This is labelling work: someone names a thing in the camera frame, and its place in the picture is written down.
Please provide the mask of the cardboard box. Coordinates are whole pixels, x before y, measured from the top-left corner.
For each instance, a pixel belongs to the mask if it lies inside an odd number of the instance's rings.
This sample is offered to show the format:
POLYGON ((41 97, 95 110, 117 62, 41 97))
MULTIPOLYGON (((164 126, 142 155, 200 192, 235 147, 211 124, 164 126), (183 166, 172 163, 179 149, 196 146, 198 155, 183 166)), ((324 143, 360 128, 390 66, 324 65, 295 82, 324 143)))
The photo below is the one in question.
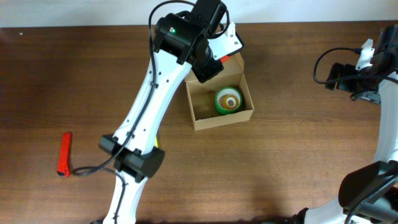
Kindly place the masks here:
POLYGON ((196 131, 250 120, 252 103, 241 54, 221 59, 224 69, 200 83, 193 72, 185 78, 188 104, 196 131))

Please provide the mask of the green tape roll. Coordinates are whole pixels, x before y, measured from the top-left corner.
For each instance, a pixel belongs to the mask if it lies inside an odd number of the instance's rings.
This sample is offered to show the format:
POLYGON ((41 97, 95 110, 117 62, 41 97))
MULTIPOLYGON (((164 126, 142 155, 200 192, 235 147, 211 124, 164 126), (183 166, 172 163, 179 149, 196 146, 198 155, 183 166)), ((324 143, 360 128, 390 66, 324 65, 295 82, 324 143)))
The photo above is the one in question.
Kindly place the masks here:
POLYGON ((232 87, 225 87, 220 89, 216 95, 215 95, 215 106, 216 106, 216 110, 219 112, 219 114, 221 115, 227 115, 227 114, 232 114, 237 112, 237 110, 241 107, 243 102, 243 97, 240 93, 240 91, 238 91, 235 88, 232 87), (235 110, 225 110, 221 107, 221 97, 224 95, 235 95, 239 98, 239 106, 235 109, 235 110))

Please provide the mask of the yellow tape roll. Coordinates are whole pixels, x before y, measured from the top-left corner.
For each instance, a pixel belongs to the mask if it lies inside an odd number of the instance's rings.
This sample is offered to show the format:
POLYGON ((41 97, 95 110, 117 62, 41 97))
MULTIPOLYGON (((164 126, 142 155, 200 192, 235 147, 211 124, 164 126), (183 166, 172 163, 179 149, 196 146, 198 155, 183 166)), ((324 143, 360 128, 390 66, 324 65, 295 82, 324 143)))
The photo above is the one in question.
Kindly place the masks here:
POLYGON ((221 107, 225 110, 235 110, 239 106, 239 98, 235 95, 221 97, 221 107))

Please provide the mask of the yellow highlighter marker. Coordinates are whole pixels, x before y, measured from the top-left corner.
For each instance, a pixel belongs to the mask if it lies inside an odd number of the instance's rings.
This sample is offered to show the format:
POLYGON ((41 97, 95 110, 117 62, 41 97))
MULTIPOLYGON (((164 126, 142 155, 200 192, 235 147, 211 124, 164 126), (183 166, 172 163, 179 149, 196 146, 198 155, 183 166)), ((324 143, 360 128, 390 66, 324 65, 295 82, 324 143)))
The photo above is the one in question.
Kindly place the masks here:
POLYGON ((155 146, 156 148, 159 148, 159 143, 158 143, 157 138, 155 138, 155 144, 154 144, 154 146, 155 146))

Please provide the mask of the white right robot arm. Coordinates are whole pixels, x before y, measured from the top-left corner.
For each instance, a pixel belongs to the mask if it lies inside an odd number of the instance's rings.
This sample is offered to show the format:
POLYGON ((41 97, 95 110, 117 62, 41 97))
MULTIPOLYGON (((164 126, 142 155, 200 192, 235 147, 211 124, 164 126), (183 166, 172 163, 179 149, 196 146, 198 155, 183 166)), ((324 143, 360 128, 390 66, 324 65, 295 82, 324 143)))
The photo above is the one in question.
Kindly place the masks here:
POLYGON ((373 162, 348 174, 336 199, 304 208, 290 223, 397 223, 397 65, 334 64, 327 88, 345 90, 353 100, 381 106, 379 140, 373 162))

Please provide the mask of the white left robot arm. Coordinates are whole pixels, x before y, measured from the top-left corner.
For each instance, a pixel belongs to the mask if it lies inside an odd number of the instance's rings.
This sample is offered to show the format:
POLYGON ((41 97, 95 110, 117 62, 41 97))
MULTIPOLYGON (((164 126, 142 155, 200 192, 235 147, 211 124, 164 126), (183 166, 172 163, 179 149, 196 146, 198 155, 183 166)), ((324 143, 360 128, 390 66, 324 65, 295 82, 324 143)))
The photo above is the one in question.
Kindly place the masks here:
POLYGON ((150 30, 150 64, 144 82, 122 125, 102 136, 99 146, 114 162, 116 185, 102 223, 135 223, 142 190, 159 170, 165 152, 155 145, 157 131, 179 84, 193 72, 205 82, 223 69, 221 58, 242 47, 235 25, 217 32, 216 16, 179 12, 158 20, 150 30))

